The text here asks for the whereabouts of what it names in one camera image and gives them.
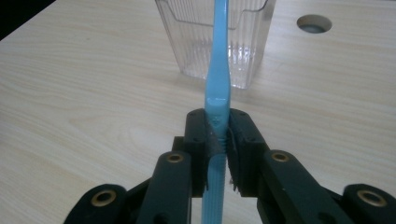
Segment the light wood surface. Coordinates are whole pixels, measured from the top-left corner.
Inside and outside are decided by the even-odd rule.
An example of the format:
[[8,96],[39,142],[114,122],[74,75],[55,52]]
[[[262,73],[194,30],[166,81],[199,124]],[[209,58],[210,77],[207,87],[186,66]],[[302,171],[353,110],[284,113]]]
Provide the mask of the light wood surface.
[[[305,14],[332,29],[301,31]],[[395,22],[394,1],[277,0],[232,107],[322,186],[396,196]],[[87,190],[144,181],[204,88],[179,73],[153,0],[56,1],[0,42],[0,223],[62,223]],[[261,223],[255,203],[226,186],[224,223]]]

